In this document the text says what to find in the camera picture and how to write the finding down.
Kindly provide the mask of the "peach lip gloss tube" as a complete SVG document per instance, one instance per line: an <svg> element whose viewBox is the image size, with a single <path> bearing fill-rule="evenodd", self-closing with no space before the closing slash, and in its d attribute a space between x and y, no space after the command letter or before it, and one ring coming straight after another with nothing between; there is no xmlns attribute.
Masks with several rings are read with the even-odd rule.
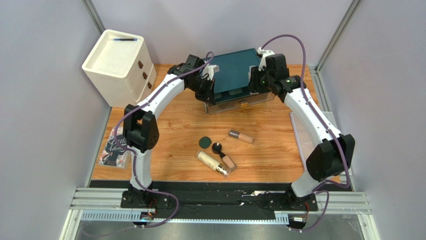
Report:
<svg viewBox="0 0 426 240"><path fill-rule="evenodd" d="M232 130L232 129L228 132L228 135L232 138L238 139L238 140L243 141L243 142L248 143L248 144L253 144L253 142L254 142L253 137L248 136L246 134L243 134L241 132Z"/></svg>

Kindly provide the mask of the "beige foundation bottle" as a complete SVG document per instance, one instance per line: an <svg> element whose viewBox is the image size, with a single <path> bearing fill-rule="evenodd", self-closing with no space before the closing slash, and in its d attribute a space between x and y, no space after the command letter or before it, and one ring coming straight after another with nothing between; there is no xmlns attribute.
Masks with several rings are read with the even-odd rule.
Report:
<svg viewBox="0 0 426 240"><path fill-rule="evenodd" d="M237 165L234 163L234 161L225 153L219 152L218 153L222 162L226 165L226 167L232 172L237 168Z"/></svg>

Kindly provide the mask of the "teal drawer organizer box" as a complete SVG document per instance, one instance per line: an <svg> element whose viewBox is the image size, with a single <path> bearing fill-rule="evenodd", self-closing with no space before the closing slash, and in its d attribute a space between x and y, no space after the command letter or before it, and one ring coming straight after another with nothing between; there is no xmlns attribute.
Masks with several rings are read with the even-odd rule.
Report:
<svg viewBox="0 0 426 240"><path fill-rule="evenodd" d="M249 90L251 67L258 67L260 61L254 48L215 56L211 64L218 65L219 71L214 74L214 95L242 88Z"/></svg>

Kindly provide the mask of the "black round cap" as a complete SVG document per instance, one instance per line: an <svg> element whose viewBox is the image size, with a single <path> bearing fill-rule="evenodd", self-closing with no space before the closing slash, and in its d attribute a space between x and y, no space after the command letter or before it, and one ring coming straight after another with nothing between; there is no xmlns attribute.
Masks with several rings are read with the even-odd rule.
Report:
<svg viewBox="0 0 426 240"><path fill-rule="evenodd" d="M211 146L211 149L215 154L219 154L222 151L222 148L222 144L219 142L215 142Z"/></svg>

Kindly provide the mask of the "cream gold pump bottle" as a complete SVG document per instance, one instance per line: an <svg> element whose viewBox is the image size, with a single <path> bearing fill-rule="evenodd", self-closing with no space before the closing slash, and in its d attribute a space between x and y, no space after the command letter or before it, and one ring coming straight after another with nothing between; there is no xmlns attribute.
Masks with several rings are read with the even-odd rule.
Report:
<svg viewBox="0 0 426 240"><path fill-rule="evenodd" d="M227 178L229 176L230 170L225 167L222 163L215 160L213 157L208 155L206 152L199 150L195 157L200 160L202 163L204 163L206 166L208 166L213 171L217 172L218 174L222 175L224 178Z"/></svg>

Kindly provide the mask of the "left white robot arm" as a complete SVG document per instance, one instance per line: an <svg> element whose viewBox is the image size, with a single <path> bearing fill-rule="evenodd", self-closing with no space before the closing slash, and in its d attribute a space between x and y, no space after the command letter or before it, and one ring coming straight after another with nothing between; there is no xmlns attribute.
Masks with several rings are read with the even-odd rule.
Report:
<svg viewBox="0 0 426 240"><path fill-rule="evenodd" d="M126 150L130 151L132 176L128 190L122 194L122 208L146 208L153 203L159 192L152 189L151 164L153 148L159 141L160 131L157 120L166 106L185 89L194 92L195 98L214 104L215 73L218 65L212 64L214 55L201 59L189 55L186 62L173 65L158 87L137 105L125 107L119 121L123 125Z"/></svg>

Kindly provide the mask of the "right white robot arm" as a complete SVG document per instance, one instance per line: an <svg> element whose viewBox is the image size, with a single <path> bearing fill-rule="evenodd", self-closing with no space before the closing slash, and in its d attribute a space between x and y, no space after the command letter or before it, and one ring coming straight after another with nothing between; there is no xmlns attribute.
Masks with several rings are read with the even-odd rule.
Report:
<svg viewBox="0 0 426 240"><path fill-rule="evenodd" d="M299 75L291 76L286 57L271 50L257 56L259 66L250 68L248 89L252 93L272 93L289 107L307 131L314 149L305 160L303 174L285 190L284 203L297 210L315 190L351 166L355 139L344 135L321 112Z"/></svg>

